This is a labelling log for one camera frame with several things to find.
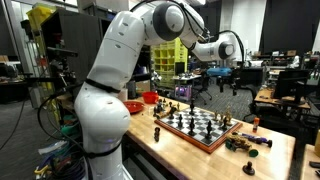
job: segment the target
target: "robotic arm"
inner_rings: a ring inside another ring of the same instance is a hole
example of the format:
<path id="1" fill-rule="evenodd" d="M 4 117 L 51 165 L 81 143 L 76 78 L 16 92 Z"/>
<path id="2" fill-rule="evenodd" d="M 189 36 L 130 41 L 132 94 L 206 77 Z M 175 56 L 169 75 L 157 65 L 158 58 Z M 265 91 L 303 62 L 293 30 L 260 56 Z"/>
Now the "robotic arm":
<path id="1" fill-rule="evenodd" d="M 204 23 L 187 4 L 159 1 L 155 8 L 117 14 L 111 22 L 95 63 L 75 101 L 83 132 L 83 147 L 90 153 L 86 179 L 124 179 L 121 138 L 130 113 L 117 98 L 134 71 L 142 46 L 180 37 L 202 61 L 225 59 L 235 52 L 230 38 L 199 43 Z"/>

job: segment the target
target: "chair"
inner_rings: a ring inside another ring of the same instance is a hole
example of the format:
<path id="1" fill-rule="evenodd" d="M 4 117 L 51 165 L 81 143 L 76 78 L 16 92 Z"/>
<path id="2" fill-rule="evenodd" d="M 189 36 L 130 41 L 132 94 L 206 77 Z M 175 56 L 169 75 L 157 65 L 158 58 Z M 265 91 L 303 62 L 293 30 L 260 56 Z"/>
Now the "chair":
<path id="1" fill-rule="evenodd" d="M 210 96 L 210 101 L 212 100 L 211 94 L 208 92 L 210 76 L 207 75 L 206 71 L 201 73 L 201 84 L 200 86 L 195 86 L 192 88 L 192 98 L 200 97 L 204 101 L 204 105 L 207 105 L 207 101 L 202 97 L 201 93 L 205 92 Z"/>
<path id="2" fill-rule="evenodd" d="M 257 86 L 246 85 L 246 86 L 243 86 L 239 89 L 249 90 L 251 93 L 251 96 L 252 96 L 252 101 L 249 104 L 250 114 L 245 115 L 242 119 L 243 121 L 248 122 L 248 121 L 246 121 L 246 118 L 250 115 L 256 115 L 260 118 L 263 116 L 277 116 L 277 117 L 283 116 L 282 112 L 277 107 L 274 107 L 271 105 L 270 106 L 258 106 L 256 104 L 254 99 L 256 98 L 257 92 L 259 90 Z"/>

